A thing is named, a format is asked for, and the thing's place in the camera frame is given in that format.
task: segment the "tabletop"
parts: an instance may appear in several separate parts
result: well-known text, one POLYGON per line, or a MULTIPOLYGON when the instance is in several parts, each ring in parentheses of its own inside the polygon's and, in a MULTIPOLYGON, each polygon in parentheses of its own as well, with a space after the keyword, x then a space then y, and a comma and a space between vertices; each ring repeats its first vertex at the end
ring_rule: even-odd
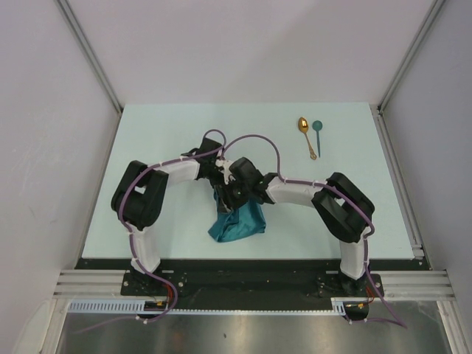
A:
MULTIPOLYGON (((374 203, 376 233, 369 239, 375 259, 412 259, 409 236, 367 103, 261 103, 126 105, 88 230, 83 258, 129 258, 128 233, 111 209, 111 197, 132 160, 155 164, 200 146, 212 128, 228 141, 248 133, 267 136, 280 150, 282 174, 322 180, 345 174, 374 203), (297 129, 303 116, 316 151, 311 123, 320 120, 322 157, 311 160, 297 129)), ((212 133, 212 139, 221 138, 212 133)), ((261 139, 233 145, 225 157, 250 159, 262 174, 276 171, 272 146, 261 139)), ((173 259, 330 259, 339 258, 339 242, 315 209, 293 204, 264 204, 265 233, 229 243, 208 234, 216 220, 212 188, 206 180, 166 190, 159 219, 147 232, 162 258, 173 259)))

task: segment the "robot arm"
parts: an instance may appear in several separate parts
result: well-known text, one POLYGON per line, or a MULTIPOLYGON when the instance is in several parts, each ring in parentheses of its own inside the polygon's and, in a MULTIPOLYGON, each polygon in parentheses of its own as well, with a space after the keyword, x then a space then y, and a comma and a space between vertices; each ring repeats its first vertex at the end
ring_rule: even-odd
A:
MULTIPOLYGON (((191 156, 212 151, 220 146, 211 139, 204 138, 199 149, 193 149, 183 156, 191 156)), ((111 208, 118 212, 123 195, 131 182, 147 168, 134 161, 128 165, 125 175, 111 201, 111 208)), ((215 189, 220 212, 229 212, 244 205, 250 198, 258 203, 292 203, 315 208, 322 217, 330 233, 340 241, 341 272, 352 280, 364 275, 364 247, 362 234, 366 229, 365 220, 346 202, 339 204, 338 196, 319 184, 289 184, 279 180, 276 173, 262 175, 246 158, 236 162, 219 159, 217 154, 204 158, 188 159, 167 166, 158 167, 138 183, 146 187, 141 193, 133 190, 125 203, 123 218, 136 229, 135 243, 138 258, 149 271, 154 271, 160 259, 152 240, 145 234, 145 228, 153 225, 162 207, 167 187, 199 178, 208 179, 215 189)), ((372 218, 372 202, 343 174, 334 173, 326 181, 320 182, 336 188, 357 205, 362 212, 372 218)))

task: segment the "orange wire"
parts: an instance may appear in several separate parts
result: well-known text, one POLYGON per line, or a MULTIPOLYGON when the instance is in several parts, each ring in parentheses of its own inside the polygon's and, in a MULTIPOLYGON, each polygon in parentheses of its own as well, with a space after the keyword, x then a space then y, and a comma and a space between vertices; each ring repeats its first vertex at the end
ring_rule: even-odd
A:
POLYGON ((165 287, 167 288, 167 298, 168 298, 168 302, 170 302, 170 300, 172 299, 172 289, 170 288, 170 286, 168 284, 165 285, 165 287))
POLYGON ((368 286, 366 287, 366 292, 367 292, 367 298, 372 298, 372 300, 369 300, 369 303, 372 304, 374 302, 375 295, 368 286))

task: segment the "metal floor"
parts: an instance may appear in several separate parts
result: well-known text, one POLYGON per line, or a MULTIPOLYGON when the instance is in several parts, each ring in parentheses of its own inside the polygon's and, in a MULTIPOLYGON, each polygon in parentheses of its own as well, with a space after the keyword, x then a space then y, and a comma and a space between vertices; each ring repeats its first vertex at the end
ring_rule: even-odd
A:
MULTIPOLYGON (((171 315, 153 324, 123 320, 73 334, 116 315, 70 313, 57 354, 451 353, 435 302, 392 305, 408 330, 349 326, 338 316, 171 315)), ((386 315, 382 304, 373 304, 371 316, 386 315)))

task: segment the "blue fabric bag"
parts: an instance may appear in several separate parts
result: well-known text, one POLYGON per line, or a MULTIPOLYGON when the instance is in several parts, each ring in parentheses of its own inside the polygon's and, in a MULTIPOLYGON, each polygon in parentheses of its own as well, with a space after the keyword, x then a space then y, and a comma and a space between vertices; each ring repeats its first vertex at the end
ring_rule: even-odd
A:
MULTIPOLYGON (((218 197, 215 195, 217 210, 218 197)), ((216 242, 240 240, 253 234, 266 231, 266 220, 263 211, 256 201, 249 199, 241 208, 229 213, 219 212, 216 222, 208 230, 216 242)))

